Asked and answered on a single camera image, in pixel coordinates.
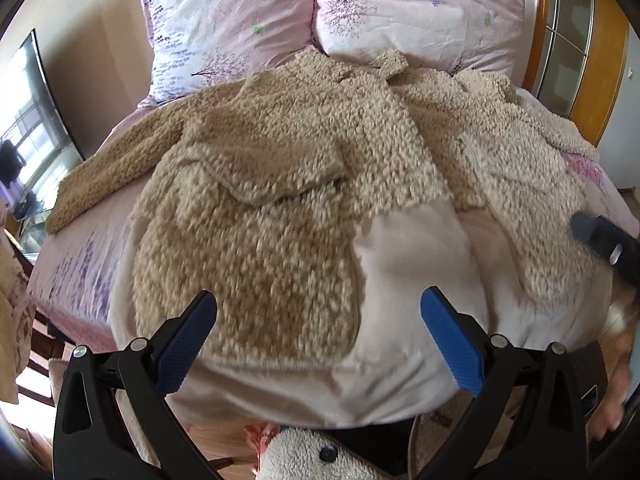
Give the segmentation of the person's right hand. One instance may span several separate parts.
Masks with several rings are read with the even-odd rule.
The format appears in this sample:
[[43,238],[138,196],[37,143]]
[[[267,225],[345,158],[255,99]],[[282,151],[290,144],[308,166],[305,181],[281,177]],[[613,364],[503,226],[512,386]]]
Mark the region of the person's right hand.
[[620,428],[625,416],[625,403],[632,391],[632,373],[629,368],[634,341],[639,329],[639,318],[629,322],[624,330],[608,332],[599,341],[603,350],[608,385],[603,399],[587,424],[587,441],[601,441],[609,432]]

